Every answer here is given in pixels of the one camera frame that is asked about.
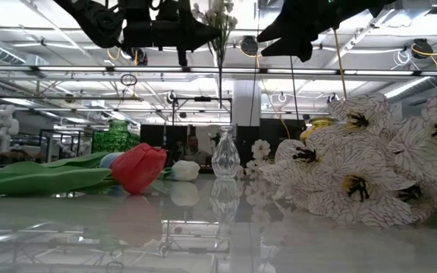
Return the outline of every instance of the red tulip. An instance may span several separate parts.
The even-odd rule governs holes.
[[[165,162],[164,149],[141,143],[112,162],[112,176],[130,194],[140,194],[159,176]]]

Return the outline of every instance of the ceiling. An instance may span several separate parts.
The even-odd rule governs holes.
[[[92,41],[80,30],[77,22],[61,9],[52,0],[37,0],[34,4],[37,10],[41,12],[48,20],[38,15],[36,12],[30,10],[22,1],[16,0],[0,0],[0,45],[4,46],[16,55],[26,56],[28,54],[37,55],[48,62],[50,65],[63,66],[129,66],[133,65],[129,60],[120,56],[118,60],[112,60],[107,50],[99,49],[93,45]],[[207,10],[209,7],[208,0],[191,0],[191,4],[198,3],[200,10]],[[260,12],[259,22],[254,18],[254,7],[256,1],[251,0],[234,0],[234,16],[238,18],[237,30],[231,33],[229,39],[230,48],[227,50],[225,58],[225,67],[248,67],[254,68],[255,59],[247,57],[242,54],[239,48],[234,48],[238,45],[243,35],[256,35],[257,26],[263,29],[269,25],[278,14],[281,2],[276,2],[272,8],[265,8],[266,2],[261,2],[262,7]],[[80,47],[84,48],[86,54],[82,53],[65,39],[59,32],[52,28],[49,20],[56,26],[61,28],[71,40],[75,41]],[[365,11],[344,21],[338,30],[338,40],[340,46],[355,41],[351,46],[350,51],[342,57],[342,64],[344,69],[373,69],[373,70],[416,70],[432,69],[433,63],[430,58],[418,60],[412,58],[412,62],[406,65],[396,65],[397,52],[394,50],[403,49],[405,45],[409,46],[413,43],[413,39],[424,38],[429,44],[433,46],[435,52],[437,51],[437,14],[427,14],[412,20],[408,27],[392,27],[386,24],[379,25],[366,35],[362,35],[362,31],[369,26],[372,16]],[[40,44],[42,39],[47,43],[47,46]],[[295,68],[333,68],[338,69],[338,62],[336,61],[336,52],[331,50],[335,47],[335,36],[333,32],[326,31],[320,35],[319,40],[313,43],[315,46],[320,44],[323,50],[315,50],[313,57],[306,63],[302,63],[298,58],[293,59],[293,66]],[[267,44],[259,45],[261,49]],[[177,53],[173,49],[159,52],[156,49],[145,49],[148,56],[149,66],[168,67],[178,66]],[[111,54],[116,56],[117,50],[111,49]],[[213,67],[214,62],[212,55],[207,47],[203,47],[197,52],[187,53],[188,64],[191,67]],[[260,57],[260,67],[269,68],[291,68],[289,57]],[[56,77],[63,76],[62,73],[50,73]],[[217,82],[212,75],[205,75],[195,77],[192,74],[160,74],[147,73],[139,74],[138,76],[148,79],[146,85],[138,83],[134,88],[130,88],[125,96],[131,96],[136,93],[142,96],[145,102],[124,101],[119,102],[106,101],[108,108],[169,108],[166,105],[165,98],[170,90],[174,90],[176,94],[184,97],[193,96],[211,96],[217,94]],[[163,82],[161,80],[154,80],[160,77],[168,78]],[[0,73],[0,79],[8,79],[7,73]],[[293,84],[290,77],[285,78],[271,78],[270,76],[261,76],[259,88],[261,93],[270,95],[272,104],[278,110],[293,110],[295,109],[293,96]],[[29,80],[11,80],[11,84],[20,87],[21,89],[35,92],[36,81]],[[223,81],[224,96],[232,97],[234,90],[234,82],[236,77],[226,77]],[[371,93],[380,90],[392,83],[387,80],[347,80],[347,91],[351,95],[358,95],[362,93]],[[54,81],[41,81],[40,88],[45,89]],[[51,86],[45,92],[47,96],[56,95],[61,96],[64,93],[74,93],[76,96],[116,96],[117,87],[118,93],[125,90],[119,82],[110,83],[109,81],[64,81],[58,83],[56,86]],[[330,96],[332,93],[342,94],[342,84],[338,79],[310,79],[298,77],[294,82],[294,87],[297,90],[297,109],[299,111],[321,111],[325,107],[325,99],[323,96]],[[288,98],[286,103],[279,101],[279,95],[285,94]],[[68,107],[63,102],[55,102],[58,107]],[[216,103],[203,102],[188,102],[183,106],[183,109],[215,109]],[[158,121],[160,118],[154,114],[134,113],[129,114],[139,122],[146,122],[146,120]],[[188,118],[189,121],[227,121],[225,115],[204,115],[194,116]]]

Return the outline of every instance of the small white flower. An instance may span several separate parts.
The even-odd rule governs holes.
[[[252,145],[252,153],[255,159],[264,159],[270,152],[270,145],[265,140],[256,140]]]

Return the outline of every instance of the white flower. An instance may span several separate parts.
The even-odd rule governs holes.
[[[231,0],[225,0],[225,9],[227,10],[228,13],[231,13],[232,10],[234,9],[234,3],[232,3]]]
[[[380,93],[334,101],[328,108],[333,117],[347,122],[346,129],[350,131],[366,130],[379,136],[382,130],[391,129],[392,115],[386,97]]]
[[[256,142],[252,145],[252,153],[255,159],[263,159],[270,152],[270,145],[265,140],[256,140]]]
[[[271,222],[271,215],[262,206],[254,206],[250,220],[264,227]]]
[[[229,16],[227,17],[227,28],[228,30],[235,30],[235,27],[237,26],[237,18]]]
[[[309,174],[301,180],[310,212],[344,223],[363,222],[373,228],[412,222],[410,206],[392,191],[413,186],[387,167],[382,151],[364,136],[336,139]]]
[[[173,179],[179,181],[190,181],[198,177],[200,166],[195,162],[180,160],[171,167]]]
[[[412,175],[437,181],[437,96],[428,99],[422,117],[404,122],[388,149],[395,163]]]
[[[242,180],[245,177],[245,170],[244,168],[242,168],[242,166],[239,166],[238,171],[237,171],[237,179],[238,180]]]

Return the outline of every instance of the white lily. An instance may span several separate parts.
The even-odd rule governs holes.
[[[431,97],[421,117],[402,124],[388,149],[395,163],[419,179],[437,181],[437,96]]]

